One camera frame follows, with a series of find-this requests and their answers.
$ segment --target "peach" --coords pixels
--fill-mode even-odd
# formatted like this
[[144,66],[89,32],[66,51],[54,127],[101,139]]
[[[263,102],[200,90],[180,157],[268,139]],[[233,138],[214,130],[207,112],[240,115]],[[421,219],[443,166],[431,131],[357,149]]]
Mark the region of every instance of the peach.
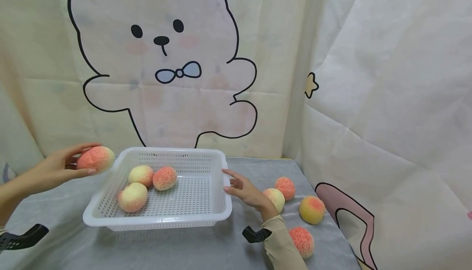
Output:
[[292,238],[295,248],[298,249],[302,258],[310,258],[315,250],[315,241],[310,232],[304,227],[295,227],[288,232]]
[[177,183],[177,173],[174,168],[162,167],[152,177],[154,188],[159,191],[164,191]]
[[141,183],[131,183],[118,193],[118,205],[126,212],[139,211],[147,201],[147,188]]
[[77,159],[77,169],[93,168],[101,173],[111,168],[115,162],[115,153],[105,146],[92,147]]
[[285,197],[282,192],[279,189],[269,188],[264,190],[263,194],[275,205],[277,211],[281,213],[285,205]]
[[280,177],[279,179],[277,179],[275,181],[275,186],[274,187],[276,189],[279,189],[280,192],[282,192],[282,194],[284,195],[286,201],[294,198],[294,196],[295,196],[294,182],[292,182],[292,180],[290,180],[287,177]]
[[141,183],[146,187],[152,185],[154,170],[149,166],[137,166],[131,170],[128,176],[128,183]]
[[316,196],[307,196],[298,207],[300,217],[310,224],[318,224],[323,220],[325,205],[321,199]]

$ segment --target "hand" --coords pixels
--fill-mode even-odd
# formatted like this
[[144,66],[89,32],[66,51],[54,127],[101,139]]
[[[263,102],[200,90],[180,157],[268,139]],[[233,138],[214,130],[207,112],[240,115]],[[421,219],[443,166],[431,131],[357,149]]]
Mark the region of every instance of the hand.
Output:
[[12,182],[16,181],[20,189],[28,196],[56,188],[72,179],[93,175],[97,172],[96,170],[87,168],[77,170],[75,165],[77,157],[74,155],[101,145],[101,143],[82,143],[58,150]]
[[263,221],[275,217],[279,214],[274,204],[262,194],[246,177],[232,170],[222,170],[223,173],[230,175],[231,187],[224,187],[224,191],[229,195],[234,195],[241,199],[246,205],[252,206],[261,213]]

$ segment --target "gray tablecloth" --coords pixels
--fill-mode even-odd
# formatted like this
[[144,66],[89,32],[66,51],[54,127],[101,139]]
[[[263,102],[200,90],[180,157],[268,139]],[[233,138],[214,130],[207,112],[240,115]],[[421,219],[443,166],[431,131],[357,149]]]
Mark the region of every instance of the gray tablecloth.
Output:
[[[359,270],[349,243],[329,216],[313,226],[298,215],[298,204],[313,188],[292,160],[228,158],[229,168],[247,176],[259,189],[274,186],[278,177],[289,177],[296,186],[295,199],[282,212],[287,227],[307,228],[314,237],[314,255],[305,260],[313,270]],[[233,212],[214,227],[113,232],[87,227],[82,213],[103,175],[73,180],[25,199],[7,229],[22,234],[36,223],[50,232],[36,246],[5,251],[5,270],[208,270],[272,269],[262,243],[249,244],[241,235],[246,226],[258,230],[261,217],[254,209],[233,199]]]

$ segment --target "yellow peach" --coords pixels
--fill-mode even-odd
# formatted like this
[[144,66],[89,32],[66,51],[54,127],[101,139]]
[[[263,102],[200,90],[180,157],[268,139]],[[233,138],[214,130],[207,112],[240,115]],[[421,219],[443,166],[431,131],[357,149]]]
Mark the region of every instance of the yellow peach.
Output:
[[324,203],[316,196],[307,196],[298,207],[301,218],[310,224],[318,224],[323,220],[325,211]]
[[131,170],[128,176],[128,183],[141,183],[146,187],[151,186],[154,170],[149,166],[137,166]]
[[118,193],[118,206],[126,212],[139,211],[147,201],[147,188],[141,183],[131,183]]
[[277,211],[281,213],[285,205],[285,197],[282,192],[279,189],[269,188],[264,190],[263,194],[274,204]]

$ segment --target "sleeve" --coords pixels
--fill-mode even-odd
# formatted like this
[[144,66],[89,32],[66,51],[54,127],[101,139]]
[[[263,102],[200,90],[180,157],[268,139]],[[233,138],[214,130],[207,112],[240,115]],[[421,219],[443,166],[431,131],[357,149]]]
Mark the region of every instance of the sleeve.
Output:
[[0,238],[1,236],[3,235],[3,233],[5,233],[5,227],[4,226],[0,226]]
[[272,232],[264,241],[264,248],[274,270],[308,270],[280,215],[265,221],[262,228]]

